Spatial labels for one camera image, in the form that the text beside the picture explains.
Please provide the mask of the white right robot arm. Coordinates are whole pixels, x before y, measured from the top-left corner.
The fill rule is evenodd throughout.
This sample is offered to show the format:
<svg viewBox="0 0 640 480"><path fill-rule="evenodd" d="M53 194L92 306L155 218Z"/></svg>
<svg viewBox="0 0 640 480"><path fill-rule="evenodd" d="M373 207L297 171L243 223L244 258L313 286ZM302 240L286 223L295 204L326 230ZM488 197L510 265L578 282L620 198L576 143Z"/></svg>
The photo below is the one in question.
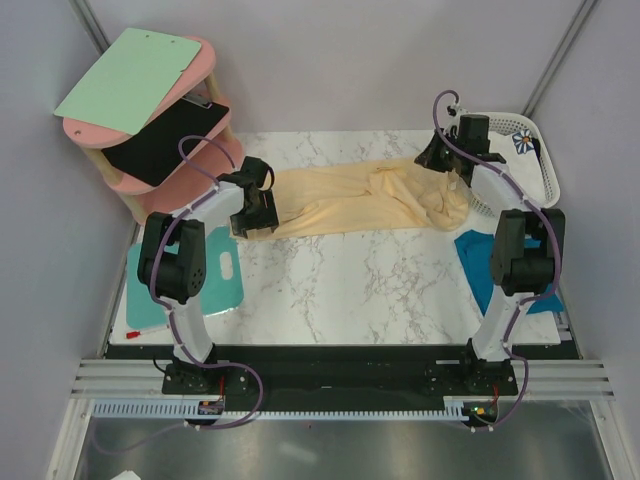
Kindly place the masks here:
<svg viewBox="0 0 640 480"><path fill-rule="evenodd" d="M467 392L483 392L494 381L488 362L512 356L510 336L531 304L555 293L560 280L566 216L538 206L508 172L507 162L490 151L490 119L464 113L437 127L414 162L437 172L455 172L471 194L499 216L489 258L494 284L484 320L470 340L476 359L458 368Z"/></svg>

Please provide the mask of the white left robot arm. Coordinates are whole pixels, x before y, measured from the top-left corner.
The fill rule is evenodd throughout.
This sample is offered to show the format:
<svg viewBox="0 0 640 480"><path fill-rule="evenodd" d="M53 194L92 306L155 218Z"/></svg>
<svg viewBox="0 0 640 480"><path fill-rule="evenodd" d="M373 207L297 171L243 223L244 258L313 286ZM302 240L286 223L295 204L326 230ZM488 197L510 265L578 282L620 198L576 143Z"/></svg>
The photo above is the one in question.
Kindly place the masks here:
<svg viewBox="0 0 640 480"><path fill-rule="evenodd" d="M274 184L272 167L247 156L239 170L220 175L187 206L147 217L137 277L164 310L174 357L189 364L184 379L198 393L211 392L220 378L199 299L207 278L206 238L221 226L244 239L252 231L275 232Z"/></svg>

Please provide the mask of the yellow t shirt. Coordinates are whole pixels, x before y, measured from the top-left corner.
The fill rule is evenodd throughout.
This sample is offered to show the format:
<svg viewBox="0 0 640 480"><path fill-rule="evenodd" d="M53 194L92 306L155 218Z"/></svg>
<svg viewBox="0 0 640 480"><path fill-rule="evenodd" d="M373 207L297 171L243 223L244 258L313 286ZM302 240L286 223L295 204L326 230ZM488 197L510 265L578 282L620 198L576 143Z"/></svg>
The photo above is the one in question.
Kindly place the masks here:
<svg viewBox="0 0 640 480"><path fill-rule="evenodd" d="M454 172L411 158L280 171L272 189L279 225L247 232L252 241L465 223L470 205Z"/></svg>

